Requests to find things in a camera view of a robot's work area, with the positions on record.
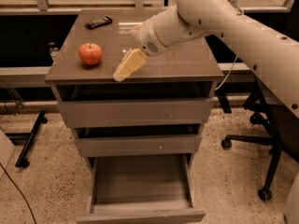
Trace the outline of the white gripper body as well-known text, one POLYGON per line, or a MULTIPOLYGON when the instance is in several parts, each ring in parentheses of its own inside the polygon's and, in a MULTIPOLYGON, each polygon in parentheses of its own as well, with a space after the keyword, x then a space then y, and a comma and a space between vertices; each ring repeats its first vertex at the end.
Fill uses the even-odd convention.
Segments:
POLYGON ((166 31, 165 19, 153 16, 137 27, 135 42, 148 56, 158 56, 169 47, 166 31))

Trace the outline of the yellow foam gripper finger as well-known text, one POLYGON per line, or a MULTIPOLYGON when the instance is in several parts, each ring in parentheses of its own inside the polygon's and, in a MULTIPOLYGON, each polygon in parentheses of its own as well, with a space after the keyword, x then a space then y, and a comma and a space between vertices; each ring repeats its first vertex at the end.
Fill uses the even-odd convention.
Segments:
POLYGON ((138 24, 138 25, 134 26, 133 28, 131 28, 130 33, 134 37, 142 36, 142 34, 143 34, 143 24, 138 24))
POLYGON ((121 63, 118 65, 113 74, 113 78, 122 82, 132 73, 143 66, 147 61, 147 55, 142 49, 129 49, 123 56, 121 63))

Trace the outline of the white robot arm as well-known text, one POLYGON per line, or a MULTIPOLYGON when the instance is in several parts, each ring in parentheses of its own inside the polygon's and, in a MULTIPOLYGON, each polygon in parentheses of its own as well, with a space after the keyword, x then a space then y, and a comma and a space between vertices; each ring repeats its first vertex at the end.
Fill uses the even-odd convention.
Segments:
POLYGON ((227 0, 177 0, 167 10, 133 29, 136 49, 127 51, 113 78, 123 81, 149 56, 199 37, 214 35, 241 59, 255 76, 255 88, 247 102, 260 102, 267 118, 273 157, 261 200, 272 198, 270 186, 283 152, 298 158, 299 43, 244 15, 227 0))

